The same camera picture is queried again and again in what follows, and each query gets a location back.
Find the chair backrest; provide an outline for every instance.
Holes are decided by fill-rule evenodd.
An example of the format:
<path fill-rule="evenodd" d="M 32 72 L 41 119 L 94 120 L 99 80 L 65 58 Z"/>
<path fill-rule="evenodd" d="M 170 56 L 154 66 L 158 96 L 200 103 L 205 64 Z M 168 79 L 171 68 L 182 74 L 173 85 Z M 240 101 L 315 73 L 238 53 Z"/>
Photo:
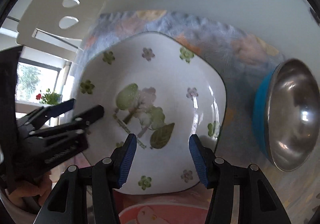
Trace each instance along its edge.
<path fill-rule="evenodd" d="M 72 61 L 75 52 L 35 37 L 36 30 L 83 39 L 106 0 L 33 0 L 18 25 L 17 43 Z"/>

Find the tree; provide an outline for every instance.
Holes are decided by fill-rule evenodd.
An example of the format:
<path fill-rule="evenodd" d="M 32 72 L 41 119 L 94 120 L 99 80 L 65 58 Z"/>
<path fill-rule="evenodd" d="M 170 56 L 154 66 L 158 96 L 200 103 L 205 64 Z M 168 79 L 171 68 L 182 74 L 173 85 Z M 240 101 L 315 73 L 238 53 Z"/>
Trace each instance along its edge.
<path fill-rule="evenodd" d="M 36 91 L 36 86 L 39 83 L 38 75 L 41 72 L 33 66 L 26 66 L 19 64 L 18 67 L 18 89 L 20 92 L 20 99 L 28 101 L 31 95 Z"/>

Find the oval cutout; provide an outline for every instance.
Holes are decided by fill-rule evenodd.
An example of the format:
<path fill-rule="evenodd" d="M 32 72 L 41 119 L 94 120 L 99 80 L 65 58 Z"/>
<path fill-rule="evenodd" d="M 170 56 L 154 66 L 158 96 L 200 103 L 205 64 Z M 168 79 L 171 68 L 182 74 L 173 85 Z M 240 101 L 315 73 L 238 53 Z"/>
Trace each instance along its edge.
<path fill-rule="evenodd" d="M 72 8 L 80 4 L 79 0 L 63 0 L 62 6 L 65 8 Z"/>
<path fill-rule="evenodd" d="M 79 20 L 72 16 L 65 16 L 59 21 L 59 27 L 63 30 L 72 27 L 73 25 L 77 24 Z"/>

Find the blue bowl exterior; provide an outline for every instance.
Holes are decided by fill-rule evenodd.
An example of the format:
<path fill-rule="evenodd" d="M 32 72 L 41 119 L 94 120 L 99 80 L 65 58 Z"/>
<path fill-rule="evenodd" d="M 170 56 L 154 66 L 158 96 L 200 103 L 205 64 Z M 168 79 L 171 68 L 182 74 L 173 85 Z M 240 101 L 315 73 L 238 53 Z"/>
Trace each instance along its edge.
<path fill-rule="evenodd" d="M 265 106 L 267 101 L 269 83 L 272 77 L 273 71 L 265 77 L 263 82 L 261 83 L 260 87 L 257 90 L 255 100 L 254 100 L 254 107 L 253 107 L 253 114 L 252 114 L 252 128 L 253 133 L 257 139 L 259 144 L 260 150 L 265 154 L 268 158 L 268 153 L 266 149 L 266 142 L 265 142 Z"/>

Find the white plate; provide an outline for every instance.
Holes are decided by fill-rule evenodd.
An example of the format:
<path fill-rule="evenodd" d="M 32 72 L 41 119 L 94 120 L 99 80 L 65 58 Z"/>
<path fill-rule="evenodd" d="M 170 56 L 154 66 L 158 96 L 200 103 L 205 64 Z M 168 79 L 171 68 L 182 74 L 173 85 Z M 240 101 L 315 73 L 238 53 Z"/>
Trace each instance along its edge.
<path fill-rule="evenodd" d="M 91 60 L 82 75 L 74 113 L 100 104 L 102 119 L 89 128 L 91 165 L 138 138 L 125 194 L 178 192 L 199 182 L 188 148 L 192 134 L 215 148 L 226 109 L 217 72 L 173 39 L 142 33 Z"/>

